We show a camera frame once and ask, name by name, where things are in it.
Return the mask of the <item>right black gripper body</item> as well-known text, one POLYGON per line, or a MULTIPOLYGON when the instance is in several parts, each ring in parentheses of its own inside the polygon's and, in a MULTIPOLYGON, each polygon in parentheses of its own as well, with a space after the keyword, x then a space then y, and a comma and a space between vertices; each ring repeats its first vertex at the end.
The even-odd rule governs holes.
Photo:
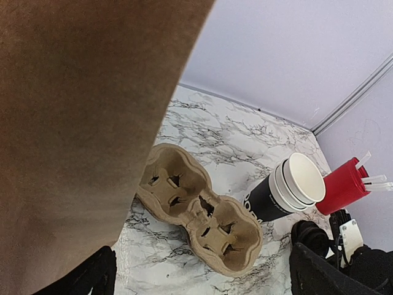
POLYGON ((355 250, 349 263, 338 270, 380 294, 392 294, 392 251, 364 245, 355 250))

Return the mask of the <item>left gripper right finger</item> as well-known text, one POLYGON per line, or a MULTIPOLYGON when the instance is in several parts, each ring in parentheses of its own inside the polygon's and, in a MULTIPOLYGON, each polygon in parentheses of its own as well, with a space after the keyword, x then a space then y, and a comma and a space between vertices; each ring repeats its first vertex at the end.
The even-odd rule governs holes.
POLYGON ((301 243, 292 247, 289 265, 292 294, 377 294, 301 243))

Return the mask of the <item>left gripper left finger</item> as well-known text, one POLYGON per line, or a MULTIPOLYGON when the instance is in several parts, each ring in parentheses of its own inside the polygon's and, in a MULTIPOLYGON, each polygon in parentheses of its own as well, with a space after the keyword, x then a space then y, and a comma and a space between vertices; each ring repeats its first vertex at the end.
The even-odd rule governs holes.
POLYGON ((116 273, 116 253, 109 246, 103 246, 37 294, 114 294, 116 273))

